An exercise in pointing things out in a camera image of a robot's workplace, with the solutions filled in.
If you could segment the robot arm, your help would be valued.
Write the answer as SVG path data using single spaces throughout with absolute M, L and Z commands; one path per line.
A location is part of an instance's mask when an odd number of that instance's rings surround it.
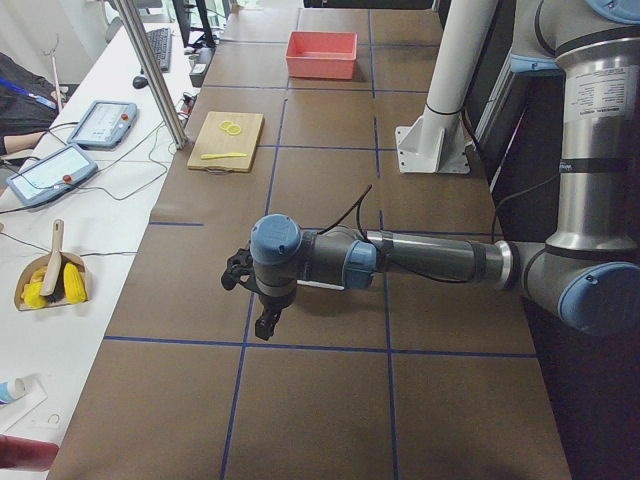
M 390 270 L 517 287 L 590 335 L 638 324 L 627 192 L 639 157 L 639 5 L 521 1 L 511 59 L 516 72 L 565 75 L 555 232 L 542 243 L 483 244 L 341 225 L 304 231 L 288 216 L 265 216 L 252 229 L 243 262 L 227 268 L 259 296 L 257 337 L 273 335 L 299 281 L 365 289 L 375 273 Z

